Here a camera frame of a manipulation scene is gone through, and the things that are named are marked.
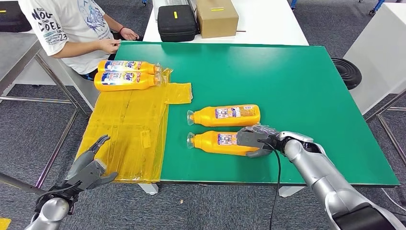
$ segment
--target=white t-shirt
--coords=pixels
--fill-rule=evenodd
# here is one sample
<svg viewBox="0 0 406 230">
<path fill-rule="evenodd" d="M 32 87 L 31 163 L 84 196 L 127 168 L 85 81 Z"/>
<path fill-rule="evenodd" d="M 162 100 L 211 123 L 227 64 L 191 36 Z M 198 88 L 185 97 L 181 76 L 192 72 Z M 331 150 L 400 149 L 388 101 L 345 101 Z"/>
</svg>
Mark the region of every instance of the white t-shirt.
<svg viewBox="0 0 406 230">
<path fill-rule="evenodd" d="M 61 51 L 68 41 L 113 39 L 103 18 L 105 13 L 94 0 L 18 0 L 18 3 L 48 56 Z M 108 57 L 106 52 L 96 50 L 62 61 L 77 73 L 88 74 Z"/>
</svg>

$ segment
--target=black cable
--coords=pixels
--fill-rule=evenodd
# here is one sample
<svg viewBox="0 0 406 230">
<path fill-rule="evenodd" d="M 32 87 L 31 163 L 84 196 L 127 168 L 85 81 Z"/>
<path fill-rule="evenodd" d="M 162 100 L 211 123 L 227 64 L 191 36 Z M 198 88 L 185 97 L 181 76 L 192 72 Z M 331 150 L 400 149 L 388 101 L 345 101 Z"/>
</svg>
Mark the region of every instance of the black cable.
<svg viewBox="0 0 406 230">
<path fill-rule="evenodd" d="M 73 188 L 73 187 L 75 187 L 75 186 L 77 186 L 77 185 L 79 185 L 79 184 L 81 184 L 81 183 L 82 183 L 81 181 L 78 181 L 78 182 L 76 182 L 76 183 L 75 183 L 74 185 L 72 185 L 72 186 L 69 186 L 69 187 L 66 187 L 66 188 L 62 188 L 62 189 L 52 190 L 52 191 L 48 191 L 48 192 L 46 192 L 46 193 L 43 193 L 43 194 L 41 194 L 41 195 L 38 197 L 38 199 L 37 199 L 37 201 L 36 201 L 36 204 L 38 204 L 38 203 L 39 203 L 39 200 L 40 200 L 43 196 L 45 196 L 45 195 L 47 195 L 47 194 L 63 192 L 63 191 L 66 191 L 66 190 L 68 190 L 68 189 L 71 189 L 71 188 Z"/>
<path fill-rule="evenodd" d="M 273 207 L 272 207 L 272 212 L 271 212 L 271 218 L 269 221 L 269 229 L 272 229 L 272 217 L 273 217 L 273 213 L 275 211 L 275 206 L 276 206 L 276 198 L 278 198 L 279 195 L 279 184 L 281 183 L 281 159 L 279 158 L 279 154 L 276 151 L 276 149 L 269 143 L 265 142 L 264 140 L 258 140 L 258 142 L 264 143 L 266 145 L 268 145 L 269 147 L 272 148 L 272 151 L 275 152 L 276 158 L 278 159 L 278 181 L 276 183 L 276 193 L 275 193 L 275 198 L 273 199 Z"/>
</svg>

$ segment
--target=blue table leg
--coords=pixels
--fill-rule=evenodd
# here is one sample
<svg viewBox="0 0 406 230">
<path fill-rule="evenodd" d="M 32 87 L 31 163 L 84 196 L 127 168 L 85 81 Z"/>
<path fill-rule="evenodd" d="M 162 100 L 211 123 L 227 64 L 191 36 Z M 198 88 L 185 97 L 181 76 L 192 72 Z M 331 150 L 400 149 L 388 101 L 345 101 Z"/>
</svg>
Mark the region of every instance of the blue table leg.
<svg viewBox="0 0 406 230">
<path fill-rule="evenodd" d="M 385 0 L 379 0 L 378 3 L 376 4 L 376 6 L 372 10 L 369 11 L 369 14 L 374 15 L 378 11 L 378 9 L 381 7 L 382 3 L 384 3 L 384 2 L 385 2 Z"/>
<path fill-rule="evenodd" d="M 292 0 L 291 9 L 294 10 L 294 6 L 296 5 L 297 0 Z"/>
</svg>

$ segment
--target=metal table leg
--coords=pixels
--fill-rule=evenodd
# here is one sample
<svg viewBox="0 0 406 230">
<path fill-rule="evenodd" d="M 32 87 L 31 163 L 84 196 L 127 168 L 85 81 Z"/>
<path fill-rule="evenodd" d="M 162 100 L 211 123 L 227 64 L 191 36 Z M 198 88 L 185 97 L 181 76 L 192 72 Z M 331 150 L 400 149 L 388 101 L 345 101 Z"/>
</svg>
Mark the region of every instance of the metal table leg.
<svg viewBox="0 0 406 230">
<path fill-rule="evenodd" d="M 32 98 L 32 97 L 4 96 L 4 97 L 0 97 L 0 100 L 21 101 L 21 102 L 45 102 L 45 103 L 57 103 L 57 104 L 72 104 L 72 102 L 70 102 L 70 100 Z"/>
<path fill-rule="evenodd" d="M 395 136 L 393 135 L 392 131 L 390 130 L 388 124 L 386 123 L 386 121 L 383 119 L 381 114 L 376 115 L 376 117 L 378 118 L 378 120 L 381 122 L 383 128 L 385 129 L 386 133 L 388 134 L 389 138 L 391 139 L 393 145 L 395 146 L 399 157 L 402 159 L 403 163 L 406 165 L 406 155 L 403 152 L 402 148 L 399 145 L 399 142 L 397 142 Z"/>
<path fill-rule="evenodd" d="M 403 111 L 403 112 L 405 112 L 406 108 L 403 108 L 403 107 L 389 107 L 387 109 L 387 111 Z"/>
<path fill-rule="evenodd" d="M 11 176 L 7 176 L 6 174 L 3 174 L 1 172 L 0 172 L 0 181 L 4 182 L 6 184 L 12 185 L 14 187 L 20 188 L 26 192 L 35 193 L 37 195 L 41 195 L 45 192 L 44 190 L 42 190 L 40 188 L 37 188 L 30 184 L 24 183 L 20 180 L 12 178 Z"/>
<path fill-rule="evenodd" d="M 375 7 L 369 11 L 369 15 L 374 15 L 384 2 L 385 0 L 379 0 L 378 3 L 375 5 Z"/>
<path fill-rule="evenodd" d="M 0 100 L 9 100 L 9 101 L 25 101 L 25 102 L 42 102 L 42 103 L 57 103 L 57 104 L 73 104 L 75 106 L 75 111 L 70 117 L 70 120 L 65 127 L 65 130 L 62 133 L 62 136 L 59 138 L 58 143 L 55 146 L 51 157 L 49 158 L 44 170 L 42 171 L 37 183 L 35 186 L 29 185 L 24 183 L 18 179 L 12 178 L 5 174 L 0 173 L 0 181 L 5 182 L 7 184 L 13 185 L 24 191 L 35 193 L 35 194 L 43 194 L 45 191 L 41 189 L 41 186 L 44 183 L 46 176 L 49 173 L 49 170 L 52 167 L 72 125 L 78 116 L 78 113 L 81 112 L 86 118 L 89 118 L 89 114 L 82 108 L 79 102 L 72 96 L 66 86 L 61 82 L 61 80 L 56 76 L 56 74 L 51 70 L 51 68 L 45 63 L 43 58 L 36 54 L 34 56 L 35 60 L 40 64 L 40 66 L 44 69 L 44 71 L 49 75 L 49 77 L 55 82 L 55 84 L 62 90 L 62 92 L 68 97 L 69 100 L 57 100 L 57 99 L 44 99 L 44 98 L 24 98 L 24 97 L 11 97 L 11 96 L 3 96 L 0 97 Z"/>
<path fill-rule="evenodd" d="M 406 111 L 406 108 L 403 107 L 392 107 L 396 102 L 399 101 L 400 98 L 406 95 L 406 89 L 396 95 L 393 99 L 391 99 L 388 103 L 384 106 L 379 108 L 375 113 L 369 116 L 365 121 L 368 123 L 370 122 L 375 116 L 378 118 L 379 122 L 381 122 L 382 127 L 384 128 L 385 132 L 388 134 L 389 138 L 391 139 L 393 145 L 395 146 L 397 153 L 399 154 L 400 158 L 403 161 L 403 164 L 406 166 L 406 155 L 405 152 L 402 150 L 399 142 L 397 142 L 395 136 L 393 135 L 392 131 L 390 130 L 388 124 L 384 120 L 382 113 L 385 111 Z"/>
<path fill-rule="evenodd" d="M 292 0 L 291 2 L 291 9 L 294 11 L 294 6 L 296 5 L 297 0 Z"/>
<path fill-rule="evenodd" d="M 400 92 L 396 97 L 392 98 L 388 103 L 386 103 L 384 106 L 382 106 L 380 109 L 378 109 L 375 113 L 373 113 L 371 116 L 369 116 L 365 121 L 370 122 L 372 118 L 374 118 L 377 114 L 381 114 L 385 110 L 387 110 L 389 107 L 391 107 L 393 104 L 395 104 L 397 101 L 400 100 L 401 97 L 406 95 L 406 89 Z"/>
<path fill-rule="evenodd" d="M 78 116 L 78 112 L 79 112 L 79 109 L 76 108 L 75 112 L 73 112 L 73 115 L 70 117 L 68 125 L 66 126 L 65 130 L 62 133 L 62 136 L 59 138 L 59 141 L 55 146 L 54 152 L 52 153 L 51 157 L 49 158 L 48 163 L 46 163 L 46 166 L 45 166 L 44 170 L 42 171 L 41 176 L 39 177 L 37 183 L 35 184 L 35 186 L 37 188 L 42 187 L 42 184 L 44 183 L 44 180 L 45 180 L 46 176 L 48 175 L 52 164 L 54 164 L 54 161 L 55 161 L 59 151 L 61 150 L 61 147 L 66 139 L 66 136 L 68 135 L 70 128 L 72 128 L 73 122 L 75 121 L 76 117 Z"/>
<path fill-rule="evenodd" d="M 51 70 L 51 68 L 44 62 L 43 58 L 36 54 L 35 60 L 41 65 L 41 67 L 45 70 L 45 72 L 49 75 L 49 77 L 55 82 L 55 84 L 62 90 L 62 92 L 68 97 L 70 102 L 79 109 L 79 111 L 85 115 L 86 118 L 89 118 L 89 114 L 85 112 L 82 106 L 79 104 L 78 101 L 72 96 L 69 90 L 65 87 L 65 85 L 61 82 L 61 80 L 56 76 L 56 74 Z"/>
</svg>

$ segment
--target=orange bottle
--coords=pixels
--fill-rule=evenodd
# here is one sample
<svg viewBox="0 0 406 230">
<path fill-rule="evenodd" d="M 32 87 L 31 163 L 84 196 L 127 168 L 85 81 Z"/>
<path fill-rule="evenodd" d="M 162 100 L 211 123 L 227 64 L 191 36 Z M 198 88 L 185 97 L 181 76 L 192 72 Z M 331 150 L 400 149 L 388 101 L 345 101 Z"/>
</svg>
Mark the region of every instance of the orange bottle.
<svg viewBox="0 0 406 230">
<path fill-rule="evenodd" d="M 161 84 L 161 74 L 144 72 L 98 72 L 94 86 L 99 91 L 144 90 Z"/>
<path fill-rule="evenodd" d="M 101 61 L 97 66 L 98 72 L 147 72 L 155 74 L 161 72 L 160 64 L 151 64 L 146 61 Z"/>
<path fill-rule="evenodd" d="M 237 132 L 208 131 L 194 135 L 189 133 L 187 146 L 199 148 L 205 152 L 245 156 L 246 152 L 256 151 L 259 148 L 237 145 Z"/>
<path fill-rule="evenodd" d="M 206 127 L 253 126 L 259 122 L 261 114 L 256 104 L 206 107 L 199 111 L 188 111 L 187 121 Z"/>
</svg>

